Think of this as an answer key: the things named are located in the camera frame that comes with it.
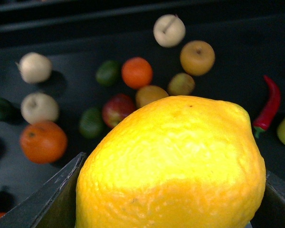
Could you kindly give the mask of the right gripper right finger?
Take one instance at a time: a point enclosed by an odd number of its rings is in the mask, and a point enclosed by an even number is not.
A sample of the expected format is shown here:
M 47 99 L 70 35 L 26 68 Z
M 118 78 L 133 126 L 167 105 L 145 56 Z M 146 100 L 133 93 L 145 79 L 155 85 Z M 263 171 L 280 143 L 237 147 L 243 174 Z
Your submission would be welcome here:
M 285 181 L 271 171 L 266 172 L 264 203 L 270 226 L 285 228 Z

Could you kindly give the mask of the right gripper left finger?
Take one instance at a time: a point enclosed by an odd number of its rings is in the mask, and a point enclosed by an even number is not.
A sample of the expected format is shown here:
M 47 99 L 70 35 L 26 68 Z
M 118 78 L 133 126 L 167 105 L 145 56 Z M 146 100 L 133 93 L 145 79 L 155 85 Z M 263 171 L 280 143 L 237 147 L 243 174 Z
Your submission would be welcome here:
M 87 158 L 81 152 L 38 191 L 0 218 L 0 228 L 74 228 L 76 183 Z

